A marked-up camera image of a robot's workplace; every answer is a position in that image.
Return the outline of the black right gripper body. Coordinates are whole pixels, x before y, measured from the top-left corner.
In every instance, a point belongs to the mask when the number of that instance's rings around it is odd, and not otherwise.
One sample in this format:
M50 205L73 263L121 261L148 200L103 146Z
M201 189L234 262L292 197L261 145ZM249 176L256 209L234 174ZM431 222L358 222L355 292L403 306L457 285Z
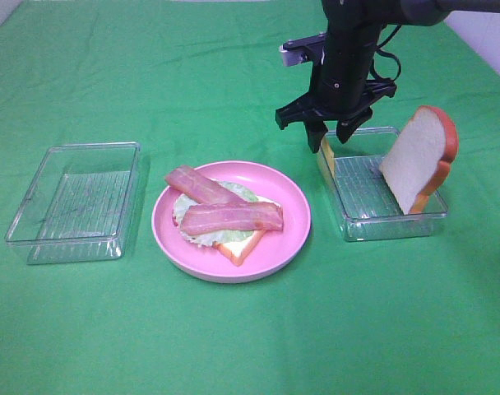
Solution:
M320 62L312 65L309 88L306 93L275 111L275 121L280 129L292 123L321 120L350 119L360 111L396 93L396 83L391 78L380 77L373 73L372 67L366 70L354 67L343 76L334 77L335 71Z

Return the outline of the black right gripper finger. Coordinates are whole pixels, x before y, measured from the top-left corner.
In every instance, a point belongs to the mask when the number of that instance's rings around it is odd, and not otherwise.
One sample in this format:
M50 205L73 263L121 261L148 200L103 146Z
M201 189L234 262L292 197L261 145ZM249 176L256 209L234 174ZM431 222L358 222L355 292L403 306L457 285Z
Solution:
M327 133L327 127L321 120L304 121L303 125L307 134L307 143L312 153L317 153L321 146L321 141Z
M336 136L338 140L345 144L352 137L355 131L367 122L373 116L373 110L370 107L360 111L352 118L341 120L336 125Z

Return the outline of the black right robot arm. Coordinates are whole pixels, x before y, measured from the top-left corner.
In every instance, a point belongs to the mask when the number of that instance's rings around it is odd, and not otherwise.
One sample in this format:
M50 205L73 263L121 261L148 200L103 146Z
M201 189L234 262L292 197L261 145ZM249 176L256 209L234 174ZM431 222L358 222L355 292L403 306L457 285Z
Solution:
M308 91L275 112L280 129L304 125L312 152L319 150L326 122L337 123L336 136L345 143L372 117L376 101L396 93L395 81L374 70L386 26L434 26L453 11L500 13L500 1L324 1L322 8L326 31L279 47L286 67L312 63Z

